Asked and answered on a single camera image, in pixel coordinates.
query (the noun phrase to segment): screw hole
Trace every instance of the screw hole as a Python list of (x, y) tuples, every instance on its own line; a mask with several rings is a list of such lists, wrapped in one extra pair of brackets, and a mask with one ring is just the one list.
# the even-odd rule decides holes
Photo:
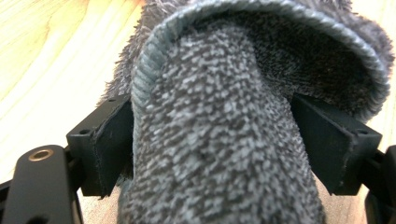
[(46, 224), (49, 222), (49, 219), (45, 216), (32, 217), (26, 224)]
[(29, 156), (29, 161), (43, 161), (46, 158), (52, 156), (52, 154), (52, 149), (42, 149), (31, 154)]
[(89, 133), (89, 132), (90, 132), (89, 129), (83, 129), (83, 130), (79, 131), (80, 134), (86, 134), (86, 133)]
[(359, 134), (368, 134), (368, 132), (363, 129), (357, 129), (356, 132)]

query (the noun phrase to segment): wooden table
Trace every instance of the wooden table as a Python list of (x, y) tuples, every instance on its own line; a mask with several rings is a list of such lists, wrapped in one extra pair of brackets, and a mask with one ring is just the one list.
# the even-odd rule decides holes
[[(140, 17), (143, 0), (3, 0), (0, 2), (0, 183), (16, 160), (65, 134), (95, 109), (114, 62)], [(355, 0), (354, 11), (396, 40), (396, 0)], [(396, 144), (396, 78), (383, 111), (369, 125)], [(318, 183), (329, 223), (364, 223), (363, 200), (331, 197)], [(81, 198), (86, 223), (115, 223), (119, 190)]]

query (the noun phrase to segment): black bracket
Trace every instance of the black bracket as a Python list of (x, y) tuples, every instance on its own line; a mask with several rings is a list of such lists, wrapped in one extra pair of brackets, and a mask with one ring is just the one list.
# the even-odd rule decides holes
[(22, 155), (13, 179), (0, 185), (0, 222), (83, 223), (77, 190), (110, 195), (132, 162), (129, 99), (122, 95), (97, 107), (66, 136), (68, 147), (43, 146)]
[(369, 190), (369, 224), (396, 223), (396, 147), (377, 150), (380, 133), (319, 99), (295, 94), (291, 111), (300, 128), (312, 171), (330, 194)]

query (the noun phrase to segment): wooden surface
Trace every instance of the wooden surface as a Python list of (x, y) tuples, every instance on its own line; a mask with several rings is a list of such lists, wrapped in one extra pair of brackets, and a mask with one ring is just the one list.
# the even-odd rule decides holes
[[(134, 31), (143, 0), (0, 1), (0, 183), (16, 160), (42, 145), (65, 146), (65, 134), (93, 109), (114, 62)], [(396, 0), (355, 0), (354, 11), (396, 40)], [(396, 78), (383, 111), (369, 125), (396, 145)], [(331, 197), (320, 186), (329, 223), (364, 223), (363, 200)], [(119, 190), (82, 198), (86, 223), (115, 223)]]

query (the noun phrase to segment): knit fabric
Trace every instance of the knit fabric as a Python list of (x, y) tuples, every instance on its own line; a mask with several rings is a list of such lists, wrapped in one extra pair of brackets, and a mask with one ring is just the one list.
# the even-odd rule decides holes
[(151, 1), (106, 97), (129, 91), (121, 223), (322, 223), (295, 93), (366, 121), (389, 91), (384, 32), (348, 1)]

